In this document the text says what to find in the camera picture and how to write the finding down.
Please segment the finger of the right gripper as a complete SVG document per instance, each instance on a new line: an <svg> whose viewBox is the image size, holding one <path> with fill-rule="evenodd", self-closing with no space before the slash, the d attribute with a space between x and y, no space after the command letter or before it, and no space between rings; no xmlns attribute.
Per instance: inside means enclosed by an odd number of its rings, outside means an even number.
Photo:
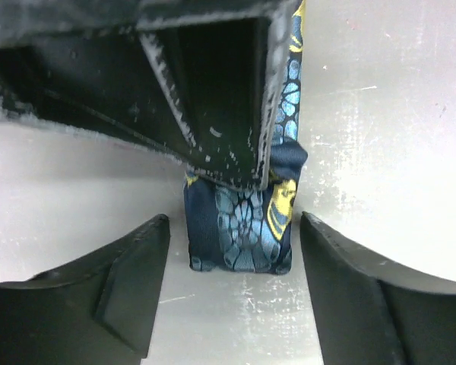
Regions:
<svg viewBox="0 0 456 365"><path fill-rule="evenodd" d="M0 1L0 121L268 184L294 1Z"/></svg>

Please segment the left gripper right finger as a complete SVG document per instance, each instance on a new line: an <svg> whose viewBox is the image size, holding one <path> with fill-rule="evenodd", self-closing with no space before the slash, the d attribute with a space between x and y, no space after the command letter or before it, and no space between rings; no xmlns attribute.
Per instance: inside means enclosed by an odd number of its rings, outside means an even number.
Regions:
<svg viewBox="0 0 456 365"><path fill-rule="evenodd" d="M456 365L456 282L402 265L315 215L301 250L326 364Z"/></svg>

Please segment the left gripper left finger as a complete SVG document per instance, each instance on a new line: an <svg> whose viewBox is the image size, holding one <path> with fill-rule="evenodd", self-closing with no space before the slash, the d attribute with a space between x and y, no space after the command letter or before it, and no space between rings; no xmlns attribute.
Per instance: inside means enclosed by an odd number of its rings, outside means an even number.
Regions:
<svg viewBox="0 0 456 365"><path fill-rule="evenodd" d="M169 218L158 214L78 259L0 283L0 364L139 364L169 242Z"/></svg>

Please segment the blue floral tie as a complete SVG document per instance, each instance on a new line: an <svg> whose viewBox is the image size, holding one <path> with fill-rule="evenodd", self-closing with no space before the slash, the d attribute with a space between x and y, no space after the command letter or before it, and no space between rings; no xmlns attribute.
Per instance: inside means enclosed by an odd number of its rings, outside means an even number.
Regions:
<svg viewBox="0 0 456 365"><path fill-rule="evenodd" d="M298 142L306 4L292 15L291 41L271 142L268 187L241 191L187 172L184 206L190 267L285 275L292 267L293 205L306 150Z"/></svg>

